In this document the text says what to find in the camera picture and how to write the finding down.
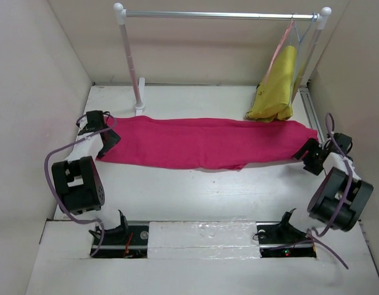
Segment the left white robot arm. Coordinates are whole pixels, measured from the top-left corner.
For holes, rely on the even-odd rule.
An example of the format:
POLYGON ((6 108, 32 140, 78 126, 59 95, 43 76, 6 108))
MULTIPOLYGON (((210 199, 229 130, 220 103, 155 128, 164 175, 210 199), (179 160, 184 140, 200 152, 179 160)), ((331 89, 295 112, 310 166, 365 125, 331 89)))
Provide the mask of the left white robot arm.
POLYGON ((88 111, 77 119, 77 139, 49 152, 44 160, 47 184, 61 211, 78 224, 96 223, 97 236, 104 234, 100 218, 76 217, 100 211, 105 193, 95 162, 101 160, 121 140, 114 131, 117 119, 109 111, 88 111))

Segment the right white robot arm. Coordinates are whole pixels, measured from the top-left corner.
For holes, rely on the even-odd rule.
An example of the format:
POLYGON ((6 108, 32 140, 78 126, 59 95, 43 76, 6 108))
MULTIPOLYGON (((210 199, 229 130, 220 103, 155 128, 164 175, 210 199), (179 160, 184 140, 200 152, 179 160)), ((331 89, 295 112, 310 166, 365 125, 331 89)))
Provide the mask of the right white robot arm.
POLYGON ((358 176, 348 157, 352 147, 351 137, 335 133, 325 144, 308 139, 294 154, 295 159, 303 161, 306 171, 314 175, 326 172, 307 207, 309 217, 326 225, 319 237, 329 229, 350 231, 372 195, 373 186, 358 176))

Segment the pink trousers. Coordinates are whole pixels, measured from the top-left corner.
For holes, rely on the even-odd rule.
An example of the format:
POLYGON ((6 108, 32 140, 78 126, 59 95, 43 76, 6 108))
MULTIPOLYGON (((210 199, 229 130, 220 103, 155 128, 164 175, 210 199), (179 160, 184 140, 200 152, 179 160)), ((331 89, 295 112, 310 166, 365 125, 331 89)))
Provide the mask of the pink trousers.
POLYGON ((286 161, 316 130, 294 121, 249 122, 196 118, 117 119, 120 141, 103 162, 168 169, 240 170, 250 163, 286 161))

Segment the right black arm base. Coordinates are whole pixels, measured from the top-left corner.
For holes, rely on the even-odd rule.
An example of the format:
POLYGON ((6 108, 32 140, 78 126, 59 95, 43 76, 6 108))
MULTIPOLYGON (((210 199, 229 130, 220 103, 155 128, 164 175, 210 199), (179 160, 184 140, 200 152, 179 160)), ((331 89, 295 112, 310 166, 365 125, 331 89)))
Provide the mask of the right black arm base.
POLYGON ((290 223, 295 208, 286 211, 281 220, 256 222, 252 236, 259 244, 261 258, 316 258, 313 242, 305 232, 290 223))

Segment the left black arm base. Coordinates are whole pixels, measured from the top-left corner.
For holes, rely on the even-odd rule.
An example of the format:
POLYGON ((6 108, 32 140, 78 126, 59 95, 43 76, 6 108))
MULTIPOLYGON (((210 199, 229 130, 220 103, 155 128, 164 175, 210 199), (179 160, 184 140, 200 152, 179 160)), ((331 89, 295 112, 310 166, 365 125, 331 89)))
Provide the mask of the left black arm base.
POLYGON ((111 229, 106 229, 101 246, 101 229, 96 226, 89 230, 93 237, 90 250, 92 258, 100 259, 145 259, 147 258, 149 222, 128 221, 119 210, 120 224, 111 229))

